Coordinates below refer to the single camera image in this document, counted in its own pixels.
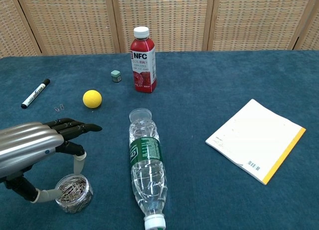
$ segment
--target robot finger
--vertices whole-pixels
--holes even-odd
[[[56,125],[56,126],[52,126],[51,128],[55,129],[56,131],[61,131],[61,130],[68,129],[68,128],[71,128],[71,127],[74,127],[74,126],[77,126],[77,125],[81,125],[81,124],[84,124],[84,123],[79,122],[79,121],[71,121],[71,122],[67,122],[67,123],[64,123],[64,124],[59,124],[59,125]]]
[[[44,123],[44,125],[48,125],[49,127],[54,127],[56,125],[60,125],[60,124],[64,124],[64,123],[72,122],[72,121],[75,121],[75,120],[70,118],[62,118],[62,119],[56,119],[56,120]]]
[[[102,127],[96,124],[81,124],[78,126],[60,130],[58,131],[58,133],[63,136],[64,140],[71,140],[89,131],[98,132],[101,130]]]

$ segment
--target tennis ball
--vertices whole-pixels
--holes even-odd
[[[102,103],[102,96],[98,91],[89,90],[83,95],[83,103],[88,108],[96,108]]]

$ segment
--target metal robotic arm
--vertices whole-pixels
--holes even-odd
[[[36,189],[23,173],[33,164],[56,152],[74,156],[74,174],[81,173],[86,152],[69,140],[89,131],[101,131],[95,124],[63,118],[48,123],[28,122],[0,130],[0,183],[32,203],[54,200],[60,190]]]

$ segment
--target red bottle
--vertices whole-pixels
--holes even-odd
[[[131,44],[134,85],[138,92],[152,93],[156,87],[155,45],[149,38],[148,27],[134,28]]]

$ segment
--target wicker screen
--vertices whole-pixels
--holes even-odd
[[[213,8],[208,48],[292,49],[290,42],[308,1],[218,0]]]
[[[18,8],[17,0],[0,0],[0,57],[39,53],[26,19],[22,20],[24,16]]]
[[[147,26],[157,51],[200,51],[207,0],[114,0],[118,2],[123,51],[128,52],[136,26]]]
[[[108,0],[20,0],[43,53],[114,53]]]
[[[313,14],[314,16],[305,29],[305,36],[301,40],[300,49],[319,50],[319,0]]]

